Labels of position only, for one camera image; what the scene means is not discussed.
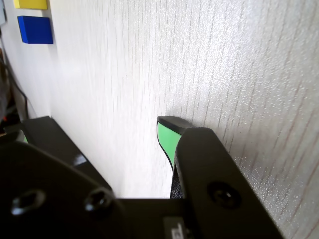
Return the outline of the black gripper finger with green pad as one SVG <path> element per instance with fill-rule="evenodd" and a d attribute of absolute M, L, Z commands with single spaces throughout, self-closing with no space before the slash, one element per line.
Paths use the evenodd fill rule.
<path fill-rule="evenodd" d="M 157 118 L 173 170 L 170 196 L 184 199 L 197 239 L 280 239 L 279 229 L 213 130 Z"/>
<path fill-rule="evenodd" d="M 122 239 L 125 224 L 109 190 L 18 131 L 0 138 L 0 236 Z"/>

